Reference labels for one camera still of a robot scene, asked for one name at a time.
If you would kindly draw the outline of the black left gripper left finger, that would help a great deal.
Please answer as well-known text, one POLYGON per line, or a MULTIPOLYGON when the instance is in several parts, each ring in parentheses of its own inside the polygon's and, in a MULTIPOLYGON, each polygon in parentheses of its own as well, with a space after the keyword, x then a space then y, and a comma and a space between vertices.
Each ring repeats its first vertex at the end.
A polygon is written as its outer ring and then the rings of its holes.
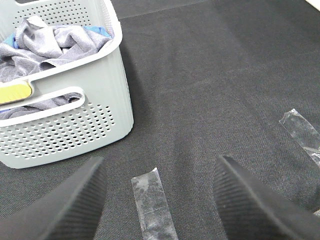
POLYGON ((106 200, 107 171, 93 157, 61 185, 1 220, 2 240, 92 240, 106 200))

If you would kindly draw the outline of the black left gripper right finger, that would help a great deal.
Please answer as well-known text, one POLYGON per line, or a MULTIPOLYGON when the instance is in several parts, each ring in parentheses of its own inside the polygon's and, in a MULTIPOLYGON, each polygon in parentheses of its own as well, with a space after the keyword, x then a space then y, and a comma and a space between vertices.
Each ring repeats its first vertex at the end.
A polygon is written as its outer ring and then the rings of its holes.
POLYGON ((216 158, 213 192, 230 240, 318 240, 320 218, 273 191, 229 156, 216 158))

